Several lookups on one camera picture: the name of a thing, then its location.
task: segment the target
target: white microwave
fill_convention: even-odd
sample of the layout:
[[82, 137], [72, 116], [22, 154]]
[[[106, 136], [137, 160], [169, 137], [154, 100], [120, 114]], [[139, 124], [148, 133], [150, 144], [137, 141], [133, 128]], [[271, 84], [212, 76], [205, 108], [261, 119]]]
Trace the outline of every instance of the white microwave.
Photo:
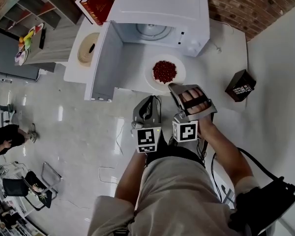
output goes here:
[[209, 36], [207, 0], [115, 0], [94, 49], [85, 100], [113, 99], [124, 44], [177, 48], [196, 57]]

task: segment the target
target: black box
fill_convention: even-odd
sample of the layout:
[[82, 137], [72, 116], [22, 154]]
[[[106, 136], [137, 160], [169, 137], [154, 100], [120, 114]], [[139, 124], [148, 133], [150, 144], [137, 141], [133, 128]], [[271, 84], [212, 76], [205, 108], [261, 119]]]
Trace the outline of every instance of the black box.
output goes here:
[[235, 102], [243, 101], [252, 90], [255, 89], [256, 81], [246, 70], [237, 72], [225, 89], [225, 92]]

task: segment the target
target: red book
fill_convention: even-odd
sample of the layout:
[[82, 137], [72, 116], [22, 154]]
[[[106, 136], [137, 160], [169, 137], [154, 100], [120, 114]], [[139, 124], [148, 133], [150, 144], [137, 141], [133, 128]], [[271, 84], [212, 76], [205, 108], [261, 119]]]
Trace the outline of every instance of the red book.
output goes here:
[[99, 26], [106, 21], [113, 6], [113, 0], [81, 0], [80, 3]]

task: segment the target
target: book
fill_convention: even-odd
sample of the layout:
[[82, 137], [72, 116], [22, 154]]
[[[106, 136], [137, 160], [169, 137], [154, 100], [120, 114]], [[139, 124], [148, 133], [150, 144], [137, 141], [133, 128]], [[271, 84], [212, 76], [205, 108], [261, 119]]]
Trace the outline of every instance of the book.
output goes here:
[[113, 6], [113, 0], [81, 0], [80, 4], [94, 21], [101, 26], [108, 17], [110, 9]]
[[95, 20], [91, 17], [91, 15], [88, 13], [88, 11], [81, 5], [81, 0], [75, 0], [76, 5], [78, 8], [83, 12], [84, 16], [89, 20], [89, 22], [93, 25], [95, 24]]

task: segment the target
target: white wall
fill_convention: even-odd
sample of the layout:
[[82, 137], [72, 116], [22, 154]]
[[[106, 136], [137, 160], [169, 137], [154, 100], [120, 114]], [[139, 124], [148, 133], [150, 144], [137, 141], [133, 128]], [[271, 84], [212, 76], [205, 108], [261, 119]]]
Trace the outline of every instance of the white wall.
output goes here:
[[[257, 85], [246, 110], [219, 110], [214, 122], [238, 147], [295, 185], [295, 8], [248, 43], [248, 59]], [[270, 182], [250, 165], [261, 186]], [[214, 169], [228, 181], [217, 163]], [[295, 230], [295, 204], [284, 219]]]

